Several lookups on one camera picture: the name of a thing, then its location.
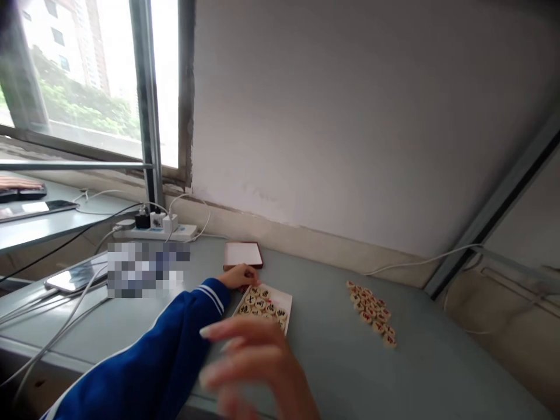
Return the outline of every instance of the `pixelated blur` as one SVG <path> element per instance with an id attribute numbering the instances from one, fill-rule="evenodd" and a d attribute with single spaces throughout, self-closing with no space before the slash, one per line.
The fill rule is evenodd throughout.
<path id="1" fill-rule="evenodd" d="M 183 282 L 190 261 L 187 243 L 108 244 L 107 293 L 110 298 L 155 298 Z"/>

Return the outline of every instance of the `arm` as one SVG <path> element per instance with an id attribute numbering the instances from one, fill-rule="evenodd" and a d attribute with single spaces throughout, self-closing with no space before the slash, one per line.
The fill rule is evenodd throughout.
<path id="1" fill-rule="evenodd" d="M 84 374 L 44 418 L 174 419 L 208 352 L 209 342 L 199 330 L 222 317 L 228 288 L 257 282 L 253 269 L 238 267 L 240 275 L 236 267 L 192 293 L 179 294 L 146 334 Z"/>

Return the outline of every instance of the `box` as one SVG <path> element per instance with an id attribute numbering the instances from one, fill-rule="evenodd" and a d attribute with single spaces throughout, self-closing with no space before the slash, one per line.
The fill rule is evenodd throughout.
<path id="1" fill-rule="evenodd" d="M 286 335 L 288 333 L 288 326 L 290 323 L 290 319 L 292 318 L 292 295 L 281 292 L 280 290 L 267 286 L 264 283 L 261 284 L 259 288 L 266 289 L 270 292 L 270 297 L 268 298 L 269 302 L 272 302 L 276 307 L 281 307 L 286 310 L 288 314 L 288 317 L 286 318 L 284 324 L 284 335 Z M 235 312 L 233 313 L 232 317 L 240 315 L 239 308 L 243 303 L 245 303 L 245 298 L 247 297 L 249 292 L 250 292 L 250 288 L 247 288 L 247 290 L 243 294 L 241 302 L 239 302 L 239 304 L 235 308 Z"/>
<path id="2" fill-rule="evenodd" d="M 264 263 L 257 242 L 226 242 L 223 270 L 231 270 L 237 264 L 247 264 L 260 270 Z"/>

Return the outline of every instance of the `cuff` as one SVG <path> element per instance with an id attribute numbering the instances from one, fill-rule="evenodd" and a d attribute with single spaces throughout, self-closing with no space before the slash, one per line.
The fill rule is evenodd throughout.
<path id="1" fill-rule="evenodd" d="M 231 300 L 229 289 L 224 286 L 220 280 L 215 278 L 206 279 L 204 283 L 194 289 L 193 292 L 200 292 L 205 295 L 205 297 L 210 298 L 220 316 L 223 315 Z"/>

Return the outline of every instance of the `white stripe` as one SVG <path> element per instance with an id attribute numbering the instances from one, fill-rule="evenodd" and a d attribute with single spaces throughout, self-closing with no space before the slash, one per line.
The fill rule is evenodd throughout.
<path id="1" fill-rule="evenodd" d="M 223 313 L 223 305 L 222 305 L 222 301 L 220 300 L 220 298 L 218 297 L 218 295 L 216 294 L 216 292 L 214 292 L 212 290 L 212 288 L 209 288 L 206 285 L 200 285 L 198 288 L 203 288 L 208 290 L 208 292 L 212 293 L 212 296 L 214 296 L 214 298 L 216 299 L 216 302 L 218 303 L 218 305 L 220 306 L 220 308 L 222 308 L 222 313 Z"/>
<path id="2" fill-rule="evenodd" d="M 169 302 L 167 305 L 165 305 L 165 308 L 163 308 L 162 311 L 159 313 L 159 315 L 157 316 L 156 320 L 153 322 L 153 324 L 152 324 L 152 326 L 150 327 L 150 329 L 149 329 L 148 331 L 146 331 L 144 334 L 147 334 L 148 332 L 150 332 L 150 331 L 156 326 L 156 323 L 158 322 L 159 317 L 162 315 L 162 313 L 165 312 L 165 310 L 167 309 L 167 307 L 173 303 L 174 300 L 175 300 L 175 299 L 173 298 L 173 299 L 171 300 L 171 302 Z M 92 366 L 86 373 L 84 373 L 83 375 L 81 375 L 80 378 L 79 378 L 76 382 L 74 382 L 74 383 L 72 384 L 72 386 L 71 386 L 70 388 L 68 388 L 68 389 L 65 391 L 65 393 L 62 394 L 62 395 L 60 396 L 59 399 L 56 400 L 56 402 L 52 405 L 52 407 L 49 408 L 49 409 L 47 410 L 47 412 L 45 413 L 47 416 L 45 417 L 44 420 L 53 420 L 53 419 L 54 419 L 54 417 L 55 417 L 56 414 L 57 414 L 58 407 L 60 406 L 60 403 L 63 401 L 64 397 L 66 397 L 66 394 L 68 394 L 68 393 L 70 392 L 70 390 L 74 387 L 74 385 L 77 384 L 78 382 L 80 382 L 80 379 L 82 379 L 84 376 L 86 376 L 89 372 L 91 372 L 93 369 L 95 369 L 96 367 L 98 367 L 98 366 L 99 366 L 101 363 L 103 363 L 104 361 L 106 361 L 106 360 L 112 358 L 113 356 L 117 356 L 117 355 L 119 355 L 120 353 L 123 353 L 123 352 L 125 352 L 126 350 L 130 349 L 133 345 L 135 345 L 138 341 L 140 341 L 140 339 L 144 336 L 144 334 L 142 334 L 140 337 L 138 337 L 138 339 L 137 339 L 135 342 L 133 342 L 130 346 L 125 347 L 124 349 L 119 350 L 118 352 L 113 353 L 113 354 L 110 355 L 110 356 L 107 356 L 106 358 L 104 358 L 103 360 L 101 360 L 101 362 L 96 363 L 94 366 Z"/>
<path id="3" fill-rule="evenodd" d="M 212 295 L 210 295 L 210 293 L 208 293 L 208 292 L 207 292 L 206 290 L 204 290 L 204 289 L 201 289 L 200 287 L 197 287 L 195 290 L 198 290 L 199 292 L 202 292 L 202 293 L 204 293 L 205 295 L 207 295 L 207 296 L 210 298 L 210 300 L 212 301 L 212 303 L 214 304 L 214 306 L 216 307 L 216 309 L 218 310 L 218 313 L 219 313 L 220 315 L 223 314 L 223 312 L 220 311 L 220 307 L 218 306 L 218 304 L 216 303 L 216 301 L 214 300 L 214 298 L 212 297 Z"/>

